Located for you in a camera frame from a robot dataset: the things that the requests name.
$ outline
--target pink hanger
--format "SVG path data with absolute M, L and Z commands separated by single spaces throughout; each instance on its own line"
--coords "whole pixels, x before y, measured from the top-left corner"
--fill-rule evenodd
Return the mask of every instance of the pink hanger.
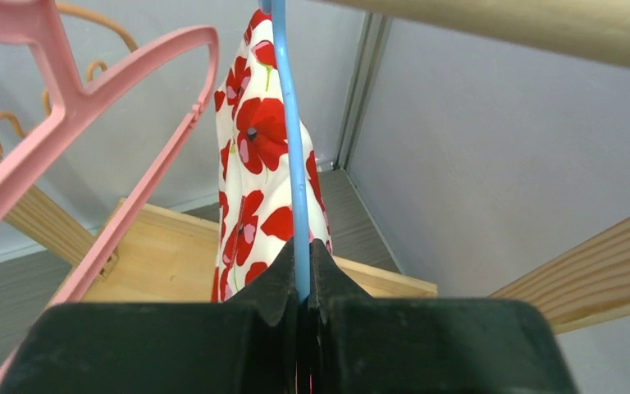
M 80 300 L 117 243 L 146 204 L 211 100 L 218 67 L 218 36 L 210 26 L 165 34 L 82 85 L 53 0 L 0 0 L 0 43 L 27 44 L 52 100 L 52 113 L 0 163 L 0 221 L 85 128 L 132 86 L 172 58 L 208 45 L 209 68 L 197 102 L 153 161 L 129 198 L 52 300 Z M 15 350 L 0 368 L 0 382 Z

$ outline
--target red floral fabric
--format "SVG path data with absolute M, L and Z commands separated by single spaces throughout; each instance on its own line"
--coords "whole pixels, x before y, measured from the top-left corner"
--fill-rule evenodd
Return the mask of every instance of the red floral fabric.
M 228 300 L 269 268 L 293 236 L 288 140 L 272 21 L 254 13 L 226 80 L 214 94 L 219 149 L 220 244 L 212 300 Z M 301 125 L 310 240 L 331 251 L 316 156 Z

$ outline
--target wood grain floor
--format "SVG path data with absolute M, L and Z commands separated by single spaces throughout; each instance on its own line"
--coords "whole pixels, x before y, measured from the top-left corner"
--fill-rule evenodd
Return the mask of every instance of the wood grain floor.
M 323 173 L 321 183 L 335 253 L 398 272 L 344 172 Z M 218 221 L 217 204 L 188 213 Z M 69 267 L 49 252 L 0 263 L 0 364 L 25 335 L 69 272 Z

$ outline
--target wall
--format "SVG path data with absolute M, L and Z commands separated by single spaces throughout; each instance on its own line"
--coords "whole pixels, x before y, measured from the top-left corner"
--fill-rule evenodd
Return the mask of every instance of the wall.
M 214 25 L 221 40 L 219 80 L 226 77 L 257 0 L 78 0 L 124 26 L 139 45 L 188 25 Z M 289 4 L 289 46 L 301 118 L 318 161 L 334 159 L 346 94 L 354 69 L 363 13 L 318 2 Z M 64 16 L 76 63 L 113 64 L 128 50 L 116 34 Z M 120 197 L 128 195 L 196 100 L 206 74 L 206 50 L 186 53 L 155 71 L 104 113 L 39 180 L 38 185 L 87 227 L 99 226 Z M 43 119 L 43 82 L 26 47 L 0 45 L 0 110 L 13 111 L 24 129 Z M 0 124 L 6 149 L 18 139 Z M 165 207 L 216 199 L 217 147 L 214 116 L 207 113 L 151 198 Z M 0 254 L 32 242 L 0 226 Z
M 630 71 L 394 21 L 350 175 L 403 272 L 486 296 L 630 215 Z M 559 341 L 630 392 L 630 318 Z

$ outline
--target blue hanger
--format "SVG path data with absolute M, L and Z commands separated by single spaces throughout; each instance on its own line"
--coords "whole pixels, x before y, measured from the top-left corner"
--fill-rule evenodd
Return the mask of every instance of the blue hanger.
M 276 64 L 281 81 L 281 92 L 284 94 L 294 217 L 295 289 L 298 292 L 298 301 L 302 303 L 310 295 L 310 226 L 308 225 L 308 201 L 298 102 L 295 98 L 289 54 L 286 50 L 286 2 L 285 0 L 258 1 L 262 12 L 272 14 Z

